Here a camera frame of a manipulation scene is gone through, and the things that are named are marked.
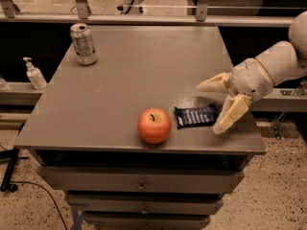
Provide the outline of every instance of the speckled floor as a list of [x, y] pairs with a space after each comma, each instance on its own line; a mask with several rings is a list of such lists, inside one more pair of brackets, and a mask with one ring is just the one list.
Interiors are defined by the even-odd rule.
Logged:
[[[224, 197], [224, 206], [215, 216], [211, 216], [206, 230], [307, 229], [306, 141], [292, 120], [281, 125], [280, 140], [273, 136], [270, 124], [268, 120], [257, 119], [267, 154], [256, 156], [250, 161], [245, 168], [243, 182], [231, 195]], [[12, 148], [18, 126], [15, 127], [4, 129], [2, 126], [0, 129], [0, 144], [5, 149]], [[70, 229], [73, 221], [64, 193], [53, 191], [36, 174], [38, 164], [26, 150], [22, 150], [19, 156], [29, 156], [30, 159], [17, 162], [12, 180], [38, 183], [49, 190]], [[6, 166], [0, 164], [0, 179]], [[1, 230], [64, 229], [52, 199], [44, 190], [32, 184], [17, 185], [17, 192], [0, 194]], [[106, 228], [84, 222], [83, 229]]]

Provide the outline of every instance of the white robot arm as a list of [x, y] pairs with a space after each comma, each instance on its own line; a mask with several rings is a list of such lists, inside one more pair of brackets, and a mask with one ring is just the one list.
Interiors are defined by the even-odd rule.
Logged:
[[252, 102], [270, 94], [279, 83], [307, 76], [307, 11], [293, 21], [289, 39], [291, 43], [280, 41], [235, 66], [230, 73], [221, 73], [198, 85], [200, 91], [229, 93], [213, 126], [215, 133], [227, 131]]

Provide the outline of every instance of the drawer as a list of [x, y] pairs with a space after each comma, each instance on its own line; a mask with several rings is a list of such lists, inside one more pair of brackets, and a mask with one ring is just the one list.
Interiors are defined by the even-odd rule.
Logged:
[[206, 227], [209, 217], [183, 216], [183, 215], [135, 215], [135, 214], [102, 214], [83, 213], [83, 219], [89, 224], [103, 226], [133, 226], [133, 227], [175, 227], [195, 228]]
[[199, 170], [239, 170], [246, 155], [221, 155], [166, 152], [126, 152], [91, 150], [40, 150], [45, 166], [53, 167], [121, 167], [121, 168], [195, 168]]
[[71, 207], [91, 212], [139, 214], [214, 215], [223, 206], [220, 199], [171, 194], [66, 194]]
[[242, 171], [144, 168], [39, 167], [37, 173], [56, 190], [102, 192], [225, 194], [244, 178]]

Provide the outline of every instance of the hand sanitizer bottle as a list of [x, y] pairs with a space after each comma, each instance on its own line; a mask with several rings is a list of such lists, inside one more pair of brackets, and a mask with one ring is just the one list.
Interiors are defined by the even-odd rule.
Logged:
[[31, 81], [33, 87], [35, 89], [45, 88], [47, 86], [47, 82], [46, 82], [44, 76], [42, 76], [40, 70], [32, 65], [32, 63], [30, 62], [31, 58], [30, 57], [24, 57], [23, 60], [25, 60], [27, 62], [26, 63], [26, 66], [28, 68], [27, 76], [28, 76], [29, 80]]

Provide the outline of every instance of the apple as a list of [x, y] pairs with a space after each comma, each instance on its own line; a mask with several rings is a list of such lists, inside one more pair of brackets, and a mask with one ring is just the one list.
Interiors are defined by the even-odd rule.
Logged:
[[150, 108], [139, 117], [137, 129], [144, 141], [159, 144], [169, 137], [172, 121], [169, 114], [163, 109]]

